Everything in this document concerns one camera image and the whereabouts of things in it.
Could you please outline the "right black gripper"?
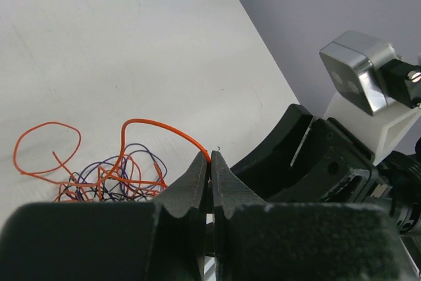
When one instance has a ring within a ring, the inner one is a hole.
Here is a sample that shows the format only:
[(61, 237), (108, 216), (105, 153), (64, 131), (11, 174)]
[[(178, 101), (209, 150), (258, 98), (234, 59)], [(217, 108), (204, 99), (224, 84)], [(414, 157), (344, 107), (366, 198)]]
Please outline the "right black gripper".
[(359, 203), (387, 184), (374, 154), (336, 119), (291, 104), (274, 129), (231, 171), (267, 200), (289, 187), (297, 203)]

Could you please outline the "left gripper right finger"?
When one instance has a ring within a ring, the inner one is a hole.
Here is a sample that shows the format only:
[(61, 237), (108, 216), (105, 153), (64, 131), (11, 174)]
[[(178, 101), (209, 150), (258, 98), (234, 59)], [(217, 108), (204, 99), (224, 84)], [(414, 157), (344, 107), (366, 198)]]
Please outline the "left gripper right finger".
[(234, 272), (241, 267), (239, 239), (242, 235), (239, 220), (234, 215), (242, 213), (248, 205), (264, 205), (266, 201), (230, 170), (219, 151), (211, 153), (210, 179), (216, 279), (233, 280)]

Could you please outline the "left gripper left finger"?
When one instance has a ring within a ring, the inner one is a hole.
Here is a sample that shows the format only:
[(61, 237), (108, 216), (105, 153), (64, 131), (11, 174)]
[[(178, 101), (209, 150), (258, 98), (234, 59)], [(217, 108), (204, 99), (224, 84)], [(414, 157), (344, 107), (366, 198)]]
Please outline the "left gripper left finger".
[(154, 198), (161, 206), (153, 244), (153, 280), (203, 280), (208, 162), (198, 153)]

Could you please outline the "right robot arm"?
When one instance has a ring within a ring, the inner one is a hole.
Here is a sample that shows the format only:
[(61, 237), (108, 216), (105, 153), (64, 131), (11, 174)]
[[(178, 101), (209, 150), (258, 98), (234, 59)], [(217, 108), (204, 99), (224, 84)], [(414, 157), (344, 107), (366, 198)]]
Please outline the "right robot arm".
[(280, 203), (375, 203), (404, 235), (420, 234), (420, 154), (374, 154), (334, 118), (291, 104), (267, 137), (231, 171)]

